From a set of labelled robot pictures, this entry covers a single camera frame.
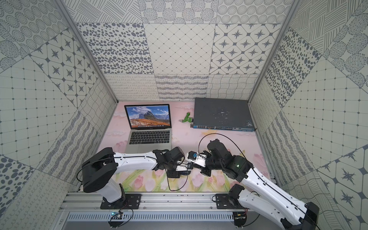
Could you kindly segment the black wireless mouse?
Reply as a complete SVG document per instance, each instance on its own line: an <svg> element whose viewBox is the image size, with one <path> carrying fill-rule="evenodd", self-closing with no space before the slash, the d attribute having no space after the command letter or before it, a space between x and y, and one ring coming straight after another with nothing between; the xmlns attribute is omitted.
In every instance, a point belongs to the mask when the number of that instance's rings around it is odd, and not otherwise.
<svg viewBox="0 0 368 230"><path fill-rule="evenodd" d="M180 175L187 176L191 174L192 169L193 167L191 165L181 164L176 167L175 171L178 172Z"/></svg>

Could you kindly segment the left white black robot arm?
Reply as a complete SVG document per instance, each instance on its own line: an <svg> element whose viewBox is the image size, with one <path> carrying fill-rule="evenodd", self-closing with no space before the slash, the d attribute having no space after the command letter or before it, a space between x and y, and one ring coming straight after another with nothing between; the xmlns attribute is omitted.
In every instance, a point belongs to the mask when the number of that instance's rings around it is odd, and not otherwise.
<svg viewBox="0 0 368 230"><path fill-rule="evenodd" d="M99 193L108 203L125 200L122 185L113 175L135 170L164 170L168 178L178 178L189 171L184 164L184 153L179 147L172 150L153 150L146 153L119 153L104 148L81 165L77 176L85 193Z"/></svg>

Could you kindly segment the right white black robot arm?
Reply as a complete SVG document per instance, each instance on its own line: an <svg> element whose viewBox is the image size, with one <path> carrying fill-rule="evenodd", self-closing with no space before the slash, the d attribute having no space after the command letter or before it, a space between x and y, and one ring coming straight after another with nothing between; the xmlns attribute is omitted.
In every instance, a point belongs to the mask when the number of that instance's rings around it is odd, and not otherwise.
<svg viewBox="0 0 368 230"><path fill-rule="evenodd" d="M221 170L237 181L228 192L229 202L253 210L274 222L283 230L316 230L319 207L288 194L265 177L249 160L232 155L219 140L207 145L207 150L188 156L199 165L202 174L210 176Z"/></svg>

